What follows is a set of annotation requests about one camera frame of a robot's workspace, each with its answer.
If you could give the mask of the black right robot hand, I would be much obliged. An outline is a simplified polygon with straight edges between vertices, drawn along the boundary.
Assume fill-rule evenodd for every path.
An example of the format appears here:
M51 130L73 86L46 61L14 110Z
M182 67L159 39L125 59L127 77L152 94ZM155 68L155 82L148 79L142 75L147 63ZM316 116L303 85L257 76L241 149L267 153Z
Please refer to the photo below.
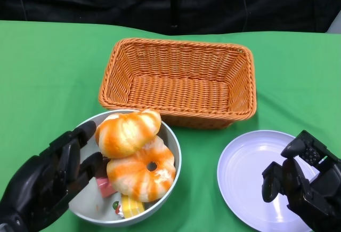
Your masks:
M287 208L313 231L340 231L340 158L303 130L262 173L262 198L287 196Z

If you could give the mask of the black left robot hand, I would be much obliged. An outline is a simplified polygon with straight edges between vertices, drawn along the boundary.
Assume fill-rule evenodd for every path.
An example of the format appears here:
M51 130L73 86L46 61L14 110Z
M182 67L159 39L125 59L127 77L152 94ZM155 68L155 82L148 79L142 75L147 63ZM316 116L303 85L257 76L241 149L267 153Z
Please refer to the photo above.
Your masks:
M1 198L1 231L41 231L66 212L102 166L100 152L80 160L95 131L94 121L85 122L17 170Z

